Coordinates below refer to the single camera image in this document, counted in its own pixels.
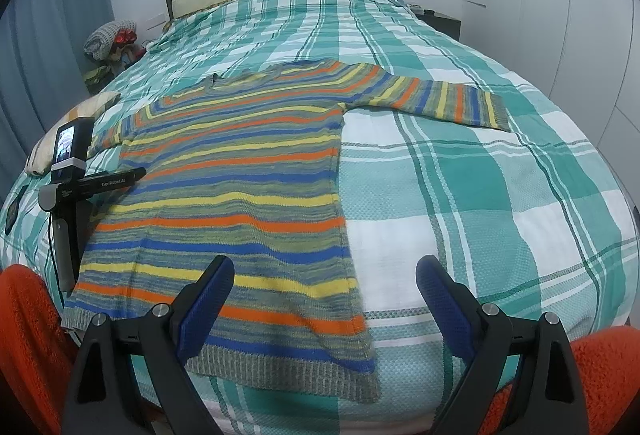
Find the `striped knit sweater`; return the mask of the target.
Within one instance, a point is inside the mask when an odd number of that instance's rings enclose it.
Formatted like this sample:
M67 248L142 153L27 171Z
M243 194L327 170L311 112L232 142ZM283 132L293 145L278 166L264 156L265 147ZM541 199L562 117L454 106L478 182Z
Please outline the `striped knit sweater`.
M173 299L212 259L233 288L190 370L256 389L380 398L337 191L346 112L381 108L505 130L506 106L471 85L332 59L271 65L158 99L96 137L143 178L94 218L67 329Z

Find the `orange fleece clothing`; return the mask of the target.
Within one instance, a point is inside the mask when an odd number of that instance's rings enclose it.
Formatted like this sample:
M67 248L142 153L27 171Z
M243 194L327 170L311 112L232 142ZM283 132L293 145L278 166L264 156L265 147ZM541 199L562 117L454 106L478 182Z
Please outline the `orange fleece clothing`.
M43 280L12 265L1 273L1 373L26 415L43 434L61 432L78 346Z

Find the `clothes pile beside bed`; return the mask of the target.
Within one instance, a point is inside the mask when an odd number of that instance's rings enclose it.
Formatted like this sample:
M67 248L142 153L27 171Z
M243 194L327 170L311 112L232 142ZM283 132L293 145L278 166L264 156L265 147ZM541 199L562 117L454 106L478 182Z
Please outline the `clothes pile beside bed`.
M138 43L136 22L114 20L90 34L84 43L84 54L96 66L82 79L89 90L97 91L137 63L146 49Z

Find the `cream orange striped pillow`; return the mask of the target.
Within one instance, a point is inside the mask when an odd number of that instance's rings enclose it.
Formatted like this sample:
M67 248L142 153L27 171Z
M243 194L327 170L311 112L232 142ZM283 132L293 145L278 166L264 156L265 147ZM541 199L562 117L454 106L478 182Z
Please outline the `cream orange striped pillow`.
M51 165L58 163L58 138L63 137L63 142L70 143L76 124L82 121L96 121L119 99L118 92L102 91L70 109L36 142L27 157L24 172L36 177L46 175Z

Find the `dark phone on bed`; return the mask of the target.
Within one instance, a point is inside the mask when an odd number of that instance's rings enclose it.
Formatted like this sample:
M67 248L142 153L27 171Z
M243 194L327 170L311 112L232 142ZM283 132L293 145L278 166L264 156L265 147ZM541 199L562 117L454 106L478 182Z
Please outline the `dark phone on bed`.
M4 224L4 233L6 235L11 232L14 224L16 223L18 211L20 210L20 204L27 189L28 187L26 186L26 184L24 184L24 186L22 186L20 190L18 190L17 195L14 196L9 205L8 211L6 212L6 223Z

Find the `teal plaid bed cover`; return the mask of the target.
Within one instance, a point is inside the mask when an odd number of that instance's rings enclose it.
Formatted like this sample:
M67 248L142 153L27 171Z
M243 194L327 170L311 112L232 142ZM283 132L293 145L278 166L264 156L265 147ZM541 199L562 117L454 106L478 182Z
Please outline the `teal plaid bed cover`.
M572 119L495 60L420 21L400 0L232 0L174 19L146 56L106 91L120 99L96 121L91 172L122 168L96 137L158 99L271 65L332 59L394 75L471 85L499 96L505 130L398 110L346 112L337 167L363 318L380 398L256 389L189 370L228 434L409 434L442 410L460 379L416 285L433 255L450 275L506 313L557 314L571 340L622 325L636 299L639 247L631 207L608 164ZM17 177L2 212L28 187L1 271L43 280L62 322L51 221L38 204L46 178Z

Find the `blue curtain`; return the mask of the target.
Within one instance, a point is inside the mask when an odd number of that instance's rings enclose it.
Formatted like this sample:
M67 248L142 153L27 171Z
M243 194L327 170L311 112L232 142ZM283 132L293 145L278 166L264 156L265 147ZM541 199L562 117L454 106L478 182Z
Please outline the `blue curtain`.
M84 43L113 20L111 0L11 0L1 16L1 196L32 147L89 97Z

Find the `dark bedside table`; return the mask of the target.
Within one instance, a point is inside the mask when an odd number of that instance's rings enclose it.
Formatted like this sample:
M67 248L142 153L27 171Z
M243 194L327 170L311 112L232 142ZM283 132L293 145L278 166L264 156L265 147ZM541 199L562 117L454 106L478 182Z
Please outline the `dark bedside table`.
M424 10L422 13L416 13L416 17L431 28L434 28L434 30L444 33L455 40L460 39L460 20L434 10Z

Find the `white wardrobe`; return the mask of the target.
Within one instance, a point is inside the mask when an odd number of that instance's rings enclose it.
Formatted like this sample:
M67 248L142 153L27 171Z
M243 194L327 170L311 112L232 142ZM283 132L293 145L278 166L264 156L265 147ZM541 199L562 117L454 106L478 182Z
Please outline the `white wardrobe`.
M462 0L461 39L539 88L636 181L638 0Z

